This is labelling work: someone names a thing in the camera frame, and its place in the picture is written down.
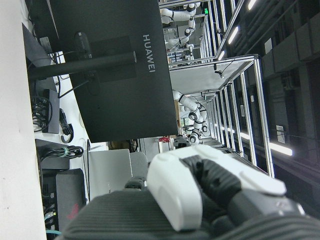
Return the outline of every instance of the fluorescent light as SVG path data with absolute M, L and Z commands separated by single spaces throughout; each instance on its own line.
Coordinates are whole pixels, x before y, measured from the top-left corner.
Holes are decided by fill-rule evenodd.
M 237 26 L 234 30 L 233 30 L 233 33 L 231 34 L 229 40 L 228 40 L 228 44 L 231 44 L 232 41 L 235 39 L 235 36 L 237 35 L 239 31 L 239 27 Z
M 248 135 L 248 134 L 245 134 L 245 133 L 243 133 L 243 132 L 240 133 L 240 136 L 241 136 L 242 138 L 244 138 L 244 139 L 247 139 L 247 140 L 250 139 L 250 138 L 249 138 L 249 135 Z M 292 155 L 293 155 L 292 149 L 287 148 L 287 147 L 285 147 L 285 146 L 281 146 L 281 145 L 278 145 L 278 144 L 275 144 L 275 143 L 272 143 L 272 142 L 270 142 L 270 145 L 269 145 L 269 146 L 270 146 L 270 148 L 271 148 L 272 150 L 275 150 L 275 151 L 280 152 L 280 153 L 282 153 L 282 154 L 285 154 L 285 155 L 288 155 L 288 156 L 292 156 Z
M 214 126 L 217 127 L 218 125 L 215 123 Z M 225 127 L 221 126 L 221 129 L 224 131 Z M 229 127 L 227 128 L 227 130 L 228 130 L 229 133 L 231 132 L 231 129 Z M 235 130 L 232 129 L 232 133 L 234 134 Z
M 256 1 L 257 1 L 257 0 L 251 0 L 251 1 L 249 2 L 249 5 L 248 5 L 248 9 L 249 9 L 249 10 L 252 9 L 252 7 L 255 5 Z
M 242 138 L 244 138 L 244 139 L 247 139 L 247 140 L 250 139 L 249 135 L 248 135 L 248 134 L 245 134 L 245 133 L 243 133 L 243 132 L 240 132 L 240 136 L 241 136 Z
M 288 156 L 292 156 L 293 155 L 292 149 L 287 148 L 285 146 L 281 146 L 281 145 L 272 143 L 272 142 L 270 142 L 270 148 L 272 150 L 275 150 L 275 151 L 277 151 L 279 153 L 282 153 L 282 154 L 285 154 L 285 155 L 288 155 Z
M 218 61 L 220 61 L 224 55 L 225 55 L 225 51 L 223 50 L 218 57 Z

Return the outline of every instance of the white desk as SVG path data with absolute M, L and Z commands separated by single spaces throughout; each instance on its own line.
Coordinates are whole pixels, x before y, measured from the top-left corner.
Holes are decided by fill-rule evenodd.
M 0 238 L 45 240 L 35 138 L 61 140 L 58 134 L 34 134 L 22 31 L 27 15 L 24 0 L 1 2 Z M 62 93 L 70 88 L 70 81 L 62 81 Z M 84 147 L 88 135 L 80 125 L 73 92 L 61 99 L 60 106 L 75 130 L 71 144 Z M 81 167 L 81 158 L 70 166 Z

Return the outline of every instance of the black monitor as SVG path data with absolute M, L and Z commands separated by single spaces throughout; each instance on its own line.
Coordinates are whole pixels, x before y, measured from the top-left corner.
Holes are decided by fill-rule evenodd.
M 54 0 L 50 4 L 63 52 L 77 52 L 66 54 L 66 62 L 133 51 L 136 55 L 136 63 L 70 74 L 73 86 L 90 80 L 74 90 L 90 140 L 177 134 L 158 1 Z M 86 41 L 87 55 L 80 50 Z

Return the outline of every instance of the laptop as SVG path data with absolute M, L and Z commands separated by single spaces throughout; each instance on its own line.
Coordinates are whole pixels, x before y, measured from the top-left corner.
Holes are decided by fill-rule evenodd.
M 123 190 L 132 176 L 128 149 L 89 151 L 90 200 Z

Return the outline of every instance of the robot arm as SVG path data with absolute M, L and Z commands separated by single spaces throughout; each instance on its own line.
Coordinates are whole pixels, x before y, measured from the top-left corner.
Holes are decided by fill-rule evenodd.
M 185 96 L 179 91 L 173 90 L 173 99 L 178 100 L 184 107 L 190 109 L 189 118 L 194 121 L 193 131 L 190 135 L 191 145 L 199 144 L 199 137 L 202 132 L 206 132 L 207 128 L 207 110 L 200 104 L 192 101 L 189 97 Z
M 147 184 L 176 231 L 200 228 L 202 191 L 227 211 L 233 229 L 252 219 L 305 215 L 300 204 L 285 197 L 287 189 L 282 181 L 207 145 L 156 155 Z
M 185 44 L 189 41 L 189 36 L 195 31 L 196 29 L 196 22 L 194 15 L 196 14 L 197 8 L 200 6 L 199 2 L 191 3 L 186 6 L 185 11 L 172 11 L 167 8 L 161 9 L 161 22 L 163 24 L 169 24 L 173 21 L 188 21 L 188 28 L 184 31 L 184 36 L 180 38 L 170 39 L 166 44 L 165 47 L 167 49 L 171 49 L 178 44 Z

